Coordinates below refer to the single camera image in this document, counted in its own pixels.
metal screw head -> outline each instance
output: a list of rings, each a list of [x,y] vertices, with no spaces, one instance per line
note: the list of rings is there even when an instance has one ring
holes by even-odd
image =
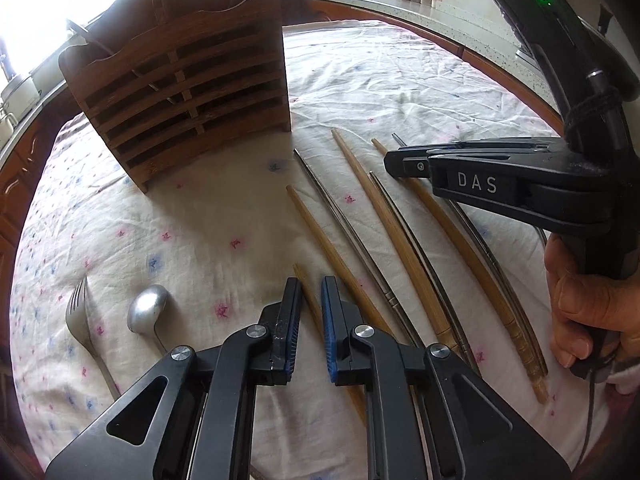
[[[171,350],[171,359],[175,361],[184,361],[191,355],[191,349],[188,346],[177,346]]]
[[[373,327],[369,325],[358,325],[353,329],[353,331],[356,333],[356,336],[365,338],[371,337],[376,333],[376,331],[373,330]]]
[[[429,351],[432,356],[437,357],[438,359],[444,359],[445,357],[449,357],[449,354],[451,354],[449,347],[440,343],[431,345],[429,347]]]
[[[246,334],[249,337],[255,337],[255,338],[262,337],[266,333],[267,333],[267,329],[262,325],[251,325],[246,329]]]

human hand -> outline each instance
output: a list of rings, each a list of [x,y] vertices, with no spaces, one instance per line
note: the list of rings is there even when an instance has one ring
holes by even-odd
[[[577,273],[574,257],[558,235],[545,249],[551,298],[551,351],[565,368],[591,354],[593,341],[578,323],[621,332],[630,356],[640,356],[640,269],[626,280]]]

wrinkled fabric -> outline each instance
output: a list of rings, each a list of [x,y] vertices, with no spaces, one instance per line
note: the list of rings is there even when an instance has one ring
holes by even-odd
[[[92,341],[121,391],[160,357],[149,339],[126,325],[132,299],[152,283],[172,295],[157,325],[167,348],[220,345],[257,322],[263,306],[281,298],[293,263],[306,268],[319,297],[321,278],[333,271],[292,207],[287,184],[401,334],[293,159],[293,148],[350,218],[424,342],[435,341],[395,249],[332,139],[332,127],[406,216],[449,293],[484,379],[574,465],[584,439],[588,386],[548,349],[550,306],[535,231],[465,207],[540,341],[549,368],[544,406],[472,273],[416,197],[385,173],[370,143],[376,137],[395,148],[392,133],[409,144],[554,133],[487,76],[402,28],[380,22],[288,27],[284,45],[292,132],[253,136],[200,156],[157,178],[147,195],[84,116],[60,131],[20,240],[10,307],[15,384],[42,466],[111,403],[97,365],[65,325],[69,297],[85,274]],[[606,421],[598,389],[592,443]],[[252,462],[271,479],[361,479],[367,475],[366,451],[366,430],[346,392],[328,381],[322,336],[305,309],[292,381],[258,388]]]

fingernail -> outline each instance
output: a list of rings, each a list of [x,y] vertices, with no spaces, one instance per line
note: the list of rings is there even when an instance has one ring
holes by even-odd
[[[591,348],[587,340],[577,339],[571,344],[571,350],[578,359],[586,359],[591,353]]]
[[[562,352],[558,356],[558,362],[565,368],[570,368],[575,362],[575,356],[569,354],[569,352]]]
[[[562,280],[560,297],[558,298],[558,308],[568,314],[578,314],[584,303],[584,285],[575,276],[566,276]]]

wooden cabinet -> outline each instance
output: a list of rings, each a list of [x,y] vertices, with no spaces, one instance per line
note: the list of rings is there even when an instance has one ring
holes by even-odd
[[[14,277],[15,246],[0,235],[0,304],[9,305]],[[9,313],[0,316],[0,345],[9,346]]]
[[[15,151],[0,171],[0,235],[16,248],[33,198],[33,179]]]
[[[40,181],[42,170],[58,133],[57,131],[55,133],[49,131],[50,128],[48,126],[48,124],[43,124],[40,119],[33,121],[33,124],[24,133],[14,151],[24,163],[24,169],[26,170],[24,178],[34,188]]]

